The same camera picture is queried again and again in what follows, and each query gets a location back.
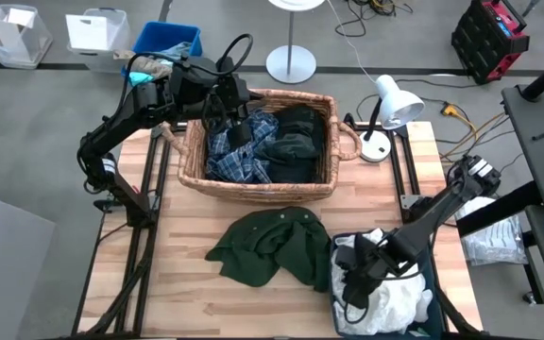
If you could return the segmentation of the white fuzzy garment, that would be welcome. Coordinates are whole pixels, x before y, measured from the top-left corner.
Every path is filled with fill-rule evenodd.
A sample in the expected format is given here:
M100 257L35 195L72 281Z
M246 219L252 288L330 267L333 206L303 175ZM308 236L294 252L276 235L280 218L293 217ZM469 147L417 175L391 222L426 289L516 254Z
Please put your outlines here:
M390 291L389 332L405 332L414 322L425 322L428 319L427 308L433 293L426 289L426 281L422 276L408 280L384 282Z

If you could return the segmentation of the clear bin white lid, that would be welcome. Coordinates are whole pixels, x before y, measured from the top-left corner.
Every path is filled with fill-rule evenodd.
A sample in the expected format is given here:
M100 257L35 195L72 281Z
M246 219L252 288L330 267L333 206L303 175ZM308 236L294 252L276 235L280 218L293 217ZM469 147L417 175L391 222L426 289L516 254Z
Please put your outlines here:
M117 50L130 46L127 13L116 8L88 8L82 15L66 14L67 49L90 71L120 73L123 62Z

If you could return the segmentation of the dark denim jeans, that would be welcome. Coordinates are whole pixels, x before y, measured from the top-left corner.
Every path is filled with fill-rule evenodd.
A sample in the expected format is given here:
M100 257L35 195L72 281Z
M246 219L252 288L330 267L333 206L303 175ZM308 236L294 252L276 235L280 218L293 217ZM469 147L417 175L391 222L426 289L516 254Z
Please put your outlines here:
M256 149L261 161L268 161L266 173L273 183L317 183L318 159L323 151L324 138L288 133L274 142L266 142Z

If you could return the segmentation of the navy fabric bin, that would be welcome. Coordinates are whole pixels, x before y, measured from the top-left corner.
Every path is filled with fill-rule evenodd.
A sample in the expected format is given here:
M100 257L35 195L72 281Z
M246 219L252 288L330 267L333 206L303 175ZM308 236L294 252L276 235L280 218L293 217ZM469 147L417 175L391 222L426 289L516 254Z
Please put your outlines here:
M425 281L426 289L430 289L433 293L431 303L427 308L428 319L425 322L412 323L405 332L379 332L374 335L354 335L339 332L335 326L335 316L332 310L332 289L331 289L331 314L335 331L342 337L348 340L440 340L441 332L445 329L442 320L441 308L435 293L435 273L430 259L430 250L425 249L419 256L417 264L407 270L404 279L397 280L394 275L389 274L384 282L403 281L417 276L422 276Z

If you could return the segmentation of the white floor lamp stand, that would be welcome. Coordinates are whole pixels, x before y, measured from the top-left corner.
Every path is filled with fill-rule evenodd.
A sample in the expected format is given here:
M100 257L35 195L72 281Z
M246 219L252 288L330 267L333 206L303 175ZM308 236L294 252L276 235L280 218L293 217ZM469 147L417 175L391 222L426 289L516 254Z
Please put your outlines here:
M315 56L305 47L294 43L295 14L318 8L324 0L268 0L278 9L289 13L288 40L271 51L265 68L275 80L285 84L299 84L311 78L316 69Z

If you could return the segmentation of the black cart bar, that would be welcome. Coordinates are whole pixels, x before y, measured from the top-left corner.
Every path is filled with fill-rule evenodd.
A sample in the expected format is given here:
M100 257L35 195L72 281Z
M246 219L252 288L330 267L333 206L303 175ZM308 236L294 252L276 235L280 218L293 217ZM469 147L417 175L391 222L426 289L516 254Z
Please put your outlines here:
M460 237L465 237L478 230L502 221L512 215L520 213L526 207L539 205L542 197L534 181L524 184L508 195L502 196L494 202L467 214L456 220Z

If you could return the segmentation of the blue plaid shirt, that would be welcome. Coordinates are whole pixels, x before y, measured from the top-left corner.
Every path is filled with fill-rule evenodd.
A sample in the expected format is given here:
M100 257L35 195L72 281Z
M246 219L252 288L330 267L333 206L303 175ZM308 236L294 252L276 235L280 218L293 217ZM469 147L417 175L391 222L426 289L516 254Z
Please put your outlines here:
M243 184L268 184L270 161L264 151L276 142L278 119L262 109L253 110L243 122L251 141L230 149L230 124L221 132L207 137L206 179Z

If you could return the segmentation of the light blue garment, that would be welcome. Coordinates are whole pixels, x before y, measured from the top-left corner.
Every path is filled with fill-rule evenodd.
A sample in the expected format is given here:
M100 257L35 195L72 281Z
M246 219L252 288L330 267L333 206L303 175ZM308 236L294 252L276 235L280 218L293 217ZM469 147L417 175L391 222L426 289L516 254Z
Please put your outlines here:
M157 60L163 64L172 64L174 60L178 60L182 54L188 54L192 44L190 42L180 42L167 49L159 52L160 56Z

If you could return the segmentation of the black aluminium table frame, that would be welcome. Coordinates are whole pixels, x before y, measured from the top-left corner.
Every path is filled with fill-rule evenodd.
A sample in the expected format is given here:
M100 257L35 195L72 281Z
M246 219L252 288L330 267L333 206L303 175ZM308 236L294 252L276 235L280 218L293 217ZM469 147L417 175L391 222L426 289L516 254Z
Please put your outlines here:
M125 225L131 228L126 266L120 291L108 309L88 330L80 331L78 325L84 307L80 303L72 333L65 340L131 340L141 337L170 150L171 145L163 139L162 130L153 128L139 190L123 178L115 158L99 158L107 176L104 189L112 195L112 199L102 207L102 212L107 214L113 204L121 204L127 218Z
M411 122L387 135L398 149L390 153L390 161L398 172L394 182L400 217L406 224L422 214L421 205L412 205L406 200L416 195L434 196L445 188L446 181L431 123ZM450 219L440 227L429 255L435 291L444 294L450 302L449 307L441 308L444 328L447 332L457 332L467 322L480 331L482 321L459 234L451 225L453 222Z

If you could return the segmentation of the teal garment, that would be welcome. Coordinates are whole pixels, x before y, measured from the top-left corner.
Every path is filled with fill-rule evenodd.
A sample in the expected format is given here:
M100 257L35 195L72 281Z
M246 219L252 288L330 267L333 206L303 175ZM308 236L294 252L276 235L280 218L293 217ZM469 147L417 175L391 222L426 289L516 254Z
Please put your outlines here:
M132 87L135 87L137 85L150 82L154 79L154 77L147 73L142 72L130 72L128 74L128 81Z

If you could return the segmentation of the dark green muslin garment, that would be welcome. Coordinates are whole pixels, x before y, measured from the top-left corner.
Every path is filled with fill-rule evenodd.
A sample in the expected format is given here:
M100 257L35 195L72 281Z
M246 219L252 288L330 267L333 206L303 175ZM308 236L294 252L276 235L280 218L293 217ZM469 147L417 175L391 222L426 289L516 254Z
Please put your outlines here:
M267 285L282 268L316 292L329 289L331 238L310 210L291 206L251 212L234 221L205 255L219 274L250 287Z

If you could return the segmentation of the grey flat panel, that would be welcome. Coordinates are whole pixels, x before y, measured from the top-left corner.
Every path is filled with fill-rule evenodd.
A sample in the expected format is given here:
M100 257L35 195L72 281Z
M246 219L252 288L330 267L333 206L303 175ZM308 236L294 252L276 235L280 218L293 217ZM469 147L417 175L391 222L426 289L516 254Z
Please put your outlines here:
M15 340L56 224L0 201L0 340Z

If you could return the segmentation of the white desk lamp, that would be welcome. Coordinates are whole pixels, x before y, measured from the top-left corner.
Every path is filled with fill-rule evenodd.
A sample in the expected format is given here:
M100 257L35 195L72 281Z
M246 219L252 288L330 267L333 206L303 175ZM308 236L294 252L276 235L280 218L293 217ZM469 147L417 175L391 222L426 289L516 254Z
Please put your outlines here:
M367 162L381 162L392 150L390 138L376 129L377 124L385 131L402 128L425 109L421 98L401 90L389 75L379 76L375 85L379 99L371 113L368 129L360 135L361 158Z

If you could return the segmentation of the clear bin with papers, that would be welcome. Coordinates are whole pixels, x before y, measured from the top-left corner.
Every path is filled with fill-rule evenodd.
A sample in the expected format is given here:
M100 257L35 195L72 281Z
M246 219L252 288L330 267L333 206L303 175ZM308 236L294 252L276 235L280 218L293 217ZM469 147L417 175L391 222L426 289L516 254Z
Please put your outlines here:
M38 10L26 5L0 5L0 64L35 69L53 42Z

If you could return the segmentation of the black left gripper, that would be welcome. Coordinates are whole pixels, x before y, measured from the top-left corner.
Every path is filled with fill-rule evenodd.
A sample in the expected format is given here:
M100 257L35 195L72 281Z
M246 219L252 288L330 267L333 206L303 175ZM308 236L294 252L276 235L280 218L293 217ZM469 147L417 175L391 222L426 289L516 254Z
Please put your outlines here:
M244 120L248 116L247 103L251 101L251 91L247 83L237 75L223 76L206 100L204 119ZM234 125L227 131L229 148L236 149L252 139L247 123Z

